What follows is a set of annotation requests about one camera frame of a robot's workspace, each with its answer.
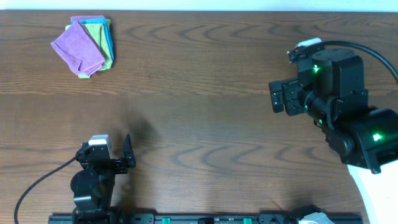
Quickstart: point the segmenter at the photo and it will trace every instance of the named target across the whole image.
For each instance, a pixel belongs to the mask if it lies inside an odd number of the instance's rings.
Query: wire
[[[361,44],[357,43],[352,43],[348,41],[340,41],[340,40],[332,40],[332,41],[325,41],[325,42],[319,42],[316,44],[309,45],[307,47],[304,47],[300,50],[299,52],[303,52],[308,50],[309,48],[313,47],[322,47],[322,46],[344,46],[344,47],[352,47],[358,50],[362,50],[363,52],[368,53],[369,55],[372,55],[376,59],[378,59],[386,68],[391,72],[392,76],[396,79],[396,82],[398,83],[398,72],[394,68],[394,66],[386,59],[384,58],[381,54],[379,54],[377,51],[370,49],[369,47],[363,46]]]
[[[36,180],[36,182],[34,182],[30,187],[28,187],[28,189],[26,189],[26,191],[24,192],[24,194],[22,194],[22,196],[20,197],[20,199],[17,202],[17,205],[15,206],[15,210],[14,210],[14,221],[15,224],[19,224],[18,222],[18,209],[19,206],[22,203],[22,200],[25,198],[25,196],[30,192],[30,190],[32,190],[38,183],[40,183],[42,180],[46,179],[47,177],[49,177],[50,175],[60,171],[62,168],[66,167],[67,165],[71,164],[74,160],[76,159],[76,157],[74,157],[73,159],[69,160],[68,162],[66,162],[64,165],[56,168],[55,170],[49,172],[48,174],[45,174],[43,177],[41,177],[39,180]]]

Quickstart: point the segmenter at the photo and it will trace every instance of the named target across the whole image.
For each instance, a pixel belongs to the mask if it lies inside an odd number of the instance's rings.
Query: green cloth
[[[110,26],[111,20],[106,20],[106,25]],[[112,67],[113,60],[111,58],[111,52],[109,51],[108,41],[105,36],[104,25],[102,24],[82,24],[83,28],[87,30],[87,32],[91,35],[91,38],[95,41],[98,48],[105,58],[105,62],[103,66],[99,69],[100,71],[110,69]],[[79,78],[89,78],[88,75],[82,73],[79,74]]]

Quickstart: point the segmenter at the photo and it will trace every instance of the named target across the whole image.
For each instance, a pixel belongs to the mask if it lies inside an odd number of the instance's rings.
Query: blue cloth
[[[79,21],[80,24],[104,24],[104,29],[105,29],[105,36],[106,40],[108,41],[109,45],[109,51],[111,52],[111,58],[114,60],[114,55],[113,55],[113,42],[111,38],[111,32],[108,29],[108,26],[106,25],[106,19],[105,18],[96,18],[96,19],[83,19]]]

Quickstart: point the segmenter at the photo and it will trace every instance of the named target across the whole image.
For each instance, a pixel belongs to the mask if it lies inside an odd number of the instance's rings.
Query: stack of cloths
[[[113,43],[104,16],[72,16],[71,25],[51,46],[79,78],[110,69],[114,60]]]

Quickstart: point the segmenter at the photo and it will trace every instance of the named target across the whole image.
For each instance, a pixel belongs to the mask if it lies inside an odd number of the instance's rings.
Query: wood grain
[[[50,46],[79,14],[112,19],[116,61],[79,80]],[[291,210],[314,203],[366,218],[346,167],[305,115],[274,114],[268,83],[295,76],[285,52],[313,36],[398,59],[396,14],[325,12],[0,12],[0,223],[28,186],[93,134],[115,154],[133,137],[137,167],[113,203],[133,212]],[[365,61],[371,103],[398,110],[394,79]],[[71,212],[77,163],[40,183],[20,223]]]

